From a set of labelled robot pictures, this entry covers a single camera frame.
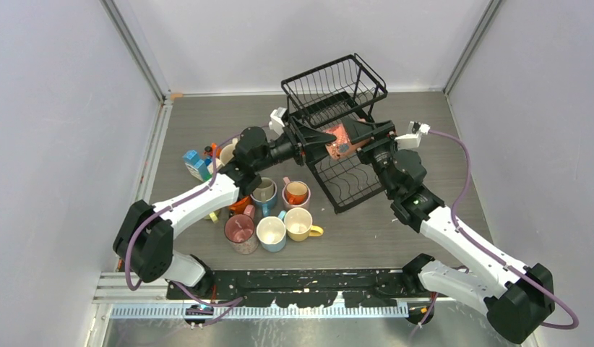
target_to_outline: mug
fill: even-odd
[[[301,207],[293,208],[284,217],[288,237],[294,241],[303,241],[308,236],[322,236],[323,230],[312,225],[312,215]]]
[[[286,212],[278,217],[265,217],[257,226],[257,238],[261,246],[270,252],[278,252],[286,245],[286,226],[282,222]]]
[[[227,163],[233,159],[233,150],[236,149],[236,143],[238,143],[238,139],[235,138],[220,151],[220,156],[218,158],[223,165],[227,165]]]
[[[307,184],[301,181],[291,181],[288,177],[283,180],[285,185],[283,195],[289,204],[300,205],[306,201],[310,190]]]
[[[276,182],[268,177],[263,177],[261,184],[250,194],[256,206],[263,209],[263,217],[270,215],[271,209],[277,204]]]
[[[284,188],[282,189],[282,194],[280,194],[280,196],[282,196],[282,201],[283,201],[283,203],[284,203],[284,209],[285,209],[285,210],[290,210],[290,209],[293,209],[293,208],[295,208],[295,207],[301,207],[301,208],[305,208],[305,209],[307,210],[307,209],[308,209],[308,207],[310,207],[310,198],[311,198],[311,196],[312,196],[312,192],[311,192],[310,188],[308,187],[308,185],[307,185],[307,184],[303,183],[302,181],[290,181],[290,180],[289,180],[289,182],[290,182],[290,183],[301,183],[301,184],[303,184],[304,186],[306,186],[306,188],[307,188],[308,190],[307,190],[307,193],[306,193],[306,200],[305,200],[305,201],[303,201],[301,204],[291,204],[291,203],[290,203],[290,202],[287,200],[287,198],[286,198],[286,187],[288,187],[288,184],[287,184],[287,185],[285,185],[285,186],[284,186]]]
[[[248,205],[252,205],[252,198],[250,198],[250,195],[229,206],[229,216],[244,213],[244,210]]]
[[[240,254],[251,254],[259,246],[259,239],[254,235],[254,206],[248,205],[243,215],[234,215],[225,223],[225,236]]]

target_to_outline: dish rack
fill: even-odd
[[[282,81],[289,117],[324,131],[344,117],[374,122],[374,103],[388,95],[386,83],[358,54],[344,56]],[[335,213],[361,204],[383,191],[378,176],[356,153],[306,162]]]

